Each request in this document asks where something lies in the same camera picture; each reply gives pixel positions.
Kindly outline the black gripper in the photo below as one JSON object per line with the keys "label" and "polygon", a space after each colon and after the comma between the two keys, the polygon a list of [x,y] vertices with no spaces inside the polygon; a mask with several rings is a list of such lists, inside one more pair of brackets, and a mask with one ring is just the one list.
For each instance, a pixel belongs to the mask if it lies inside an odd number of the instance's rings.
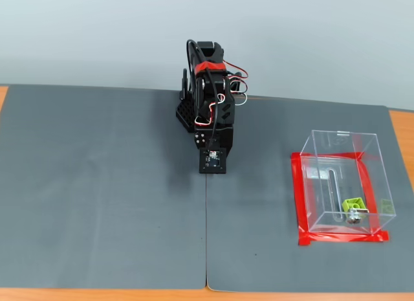
{"label": "black gripper", "polygon": [[234,128],[232,125],[218,124],[213,130],[213,125],[194,125],[194,136],[200,159],[207,156],[208,150],[222,152],[224,159],[227,159],[233,145]]}

